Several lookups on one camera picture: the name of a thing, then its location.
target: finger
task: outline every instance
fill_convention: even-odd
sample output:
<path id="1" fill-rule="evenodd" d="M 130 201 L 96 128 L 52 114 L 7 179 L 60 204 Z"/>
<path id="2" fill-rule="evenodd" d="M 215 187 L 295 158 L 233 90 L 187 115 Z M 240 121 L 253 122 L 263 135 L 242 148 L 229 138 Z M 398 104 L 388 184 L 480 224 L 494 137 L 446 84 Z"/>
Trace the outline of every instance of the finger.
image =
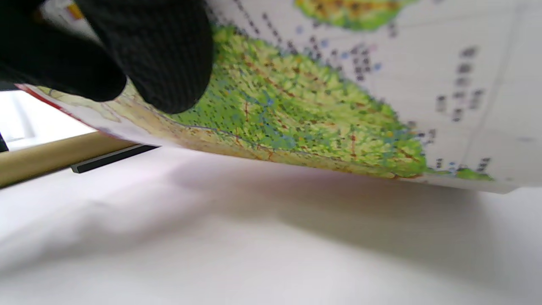
<path id="1" fill-rule="evenodd" d="M 76 0 L 145 101 L 179 113 L 205 92 L 213 40 L 202 0 Z"/>
<path id="2" fill-rule="evenodd" d="M 0 9 L 0 60 L 18 78 L 96 101 L 124 89 L 124 73 L 98 45 L 33 23 L 15 8 Z"/>
<path id="3" fill-rule="evenodd" d="M 13 8 L 16 8 L 18 11 L 22 12 L 23 14 L 28 15 L 34 12 L 46 0 L 0 0 L 0 1 L 10 5 Z"/>

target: wooden edge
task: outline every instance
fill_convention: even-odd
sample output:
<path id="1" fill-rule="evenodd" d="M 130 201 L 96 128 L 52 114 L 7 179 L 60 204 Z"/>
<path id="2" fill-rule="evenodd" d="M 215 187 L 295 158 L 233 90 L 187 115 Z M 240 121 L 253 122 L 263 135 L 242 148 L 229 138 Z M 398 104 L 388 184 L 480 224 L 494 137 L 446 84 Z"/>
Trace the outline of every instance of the wooden edge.
<path id="1" fill-rule="evenodd" d="M 0 188 L 134 145 L 129 141 L 92 132 L 18 151 L 2 152 Z"/>

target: white table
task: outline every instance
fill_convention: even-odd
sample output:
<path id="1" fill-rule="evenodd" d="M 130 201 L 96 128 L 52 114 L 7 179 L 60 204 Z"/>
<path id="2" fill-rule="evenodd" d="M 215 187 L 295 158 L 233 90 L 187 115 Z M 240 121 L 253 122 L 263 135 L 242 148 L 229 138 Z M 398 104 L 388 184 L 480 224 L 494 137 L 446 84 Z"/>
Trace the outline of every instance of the white table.
<path id="1" fill-rule="evenodd" d="M 541 304 L 542 190 L 160 148 L 0 191 L 0 304 Z"/>

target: green island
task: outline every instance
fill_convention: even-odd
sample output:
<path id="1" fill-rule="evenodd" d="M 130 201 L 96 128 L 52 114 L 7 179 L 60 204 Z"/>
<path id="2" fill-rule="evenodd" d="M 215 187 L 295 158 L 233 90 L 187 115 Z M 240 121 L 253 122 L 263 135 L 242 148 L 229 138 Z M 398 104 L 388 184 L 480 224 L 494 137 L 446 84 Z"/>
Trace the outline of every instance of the green island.
<path id="1" fill-rule="evenodd" d="M 424 173 L 422 145 L 391 106 L 333 68 L 233 26 L 216 27 L 215 42 L 208 90 L 191 110 L 167 115 L 176 123 L 213 130 L 249 150 L 357 164 L 359 174 Z"/>
<path id="2" fill-rule="evenodd" d="M 295 0 L 307 17 L 336 27 L 374 31 L 418 0 Z"/>
<path id="3" fill-rule="evenodd" d="M 466 179 L 466 180 L 495 181 L 488 174 L 478 173 L 476 171 L 473 171 L 470 168 L 460 168 L 455 172 L 455 174 L 449 170 L 436 170 L 436 169 L 428 168 L 427 170 L 425 170 L 425 173 L 429 175 L 452 176 L 455 178 Z"/>

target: black glove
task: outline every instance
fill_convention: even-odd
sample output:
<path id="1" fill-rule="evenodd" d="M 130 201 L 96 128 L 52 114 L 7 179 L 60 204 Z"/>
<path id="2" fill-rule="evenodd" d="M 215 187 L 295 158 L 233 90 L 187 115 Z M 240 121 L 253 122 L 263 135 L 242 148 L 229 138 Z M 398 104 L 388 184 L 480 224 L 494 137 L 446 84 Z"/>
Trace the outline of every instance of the black glove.
<path id="1" fill-rule="evenodd" d="M 201 0 L 76 0 L 105 50 L 36 23 L 42 2 L 0 0 L 0 80 L 107 101 L 126 74 L 168 113 L 189 109 L 205 91 L 213 43 Z"/>

